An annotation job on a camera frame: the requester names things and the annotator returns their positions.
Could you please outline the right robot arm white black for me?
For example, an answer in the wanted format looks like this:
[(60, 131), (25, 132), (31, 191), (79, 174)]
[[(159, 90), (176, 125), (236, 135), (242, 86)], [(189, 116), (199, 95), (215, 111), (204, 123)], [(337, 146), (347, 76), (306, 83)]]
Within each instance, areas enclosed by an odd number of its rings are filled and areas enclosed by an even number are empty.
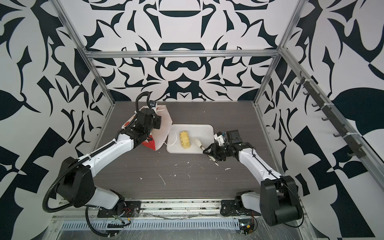
[(237, 130), (218, 132), (214, 142), (203, 149), (203, 154), (216, 162), (233, 157), (243, 164), (260, 185), (260, 193), (245, 191), (235, 197), (235, 212), (241, 215), (260, 214), (269, 226), (304, 220), (295, 180), (269, 166), (256, 149), (243, 142)]

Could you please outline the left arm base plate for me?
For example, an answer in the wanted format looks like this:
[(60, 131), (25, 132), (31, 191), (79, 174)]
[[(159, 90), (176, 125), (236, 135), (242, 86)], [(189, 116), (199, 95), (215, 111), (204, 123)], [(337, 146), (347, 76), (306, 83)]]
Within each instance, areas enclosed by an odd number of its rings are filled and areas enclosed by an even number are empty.
[(98, 211), (98, 218), (113, 218), (119, 216), (121, 218), (130, 218), (140, 213), (141, 201), (125, 201), (118, 202), (117, 205), (111, 209), (100, 208)]

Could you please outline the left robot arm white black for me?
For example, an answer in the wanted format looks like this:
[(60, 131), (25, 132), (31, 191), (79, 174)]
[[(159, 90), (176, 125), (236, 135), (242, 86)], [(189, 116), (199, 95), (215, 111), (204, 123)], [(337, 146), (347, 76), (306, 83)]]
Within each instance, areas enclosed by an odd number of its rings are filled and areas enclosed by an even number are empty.
[(78, 159), (66, 159), (52, 189), (75, 208), (121, 208), (123, 197), (112, 190), (96, 187), (94, 177), (118, 157), (148, 140), (152, 130), (160, 129), (161, 122), (156, 108), (141, 108), (109, 143)]

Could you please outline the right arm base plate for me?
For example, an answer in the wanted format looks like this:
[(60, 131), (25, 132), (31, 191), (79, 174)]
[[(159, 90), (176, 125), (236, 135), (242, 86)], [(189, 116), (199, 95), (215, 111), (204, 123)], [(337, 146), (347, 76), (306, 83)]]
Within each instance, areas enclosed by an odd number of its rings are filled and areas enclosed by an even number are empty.
[(251, 210), (238, 207), (235, 200), (221, 200), (220, 214), (224, 217), (256, 216)]

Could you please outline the red white paper bag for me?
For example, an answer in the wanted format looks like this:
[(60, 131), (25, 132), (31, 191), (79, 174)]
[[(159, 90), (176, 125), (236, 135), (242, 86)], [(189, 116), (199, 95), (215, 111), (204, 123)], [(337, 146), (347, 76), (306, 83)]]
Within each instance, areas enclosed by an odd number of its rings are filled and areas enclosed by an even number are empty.
[(116, 137), (116, 143), (118, 145), (124, 146), (125, 151), (131, 151), (139, 145), (144, 145), (151, 150), (157, 151), (164, 144), (171, 130), (172, 119), (168, 112), (168, 109), (165, 105), (160, 105), (153, 110), (157, 113), (157, 115), (162, 117), (161, 128), (159, 130), (153, 129), (151, 135), (145, 141), (134, 141), (132, 139), (132, 127), (134, 125), (134, 122), (136, 121), (137, 113), (143, 108), (150, 109), (148, 106), (137, 108), (135, 110), (134, 116), (123, 124), (122, 130)]

